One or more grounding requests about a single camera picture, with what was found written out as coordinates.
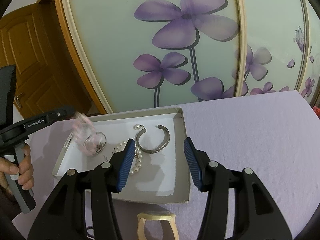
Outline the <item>person's left hand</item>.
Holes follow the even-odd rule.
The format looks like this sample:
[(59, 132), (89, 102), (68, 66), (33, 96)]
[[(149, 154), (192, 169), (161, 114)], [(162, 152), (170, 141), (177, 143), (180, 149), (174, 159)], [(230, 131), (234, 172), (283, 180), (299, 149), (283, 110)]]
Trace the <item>person's left hand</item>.
[(9, 184), (5, 177), (6, 174), (19, 174), (18, 184), (22, 186), (23, 190), (31, 190), (34, 186), (34, 167), (31, 164), (30, 146), (24, 144), (22, 148), (24, 158), (18, 166), (14, 165), (7, 159), (1, 158), (1, 191), (9, 199), (13, 199), (14, 195), (9, 188)]

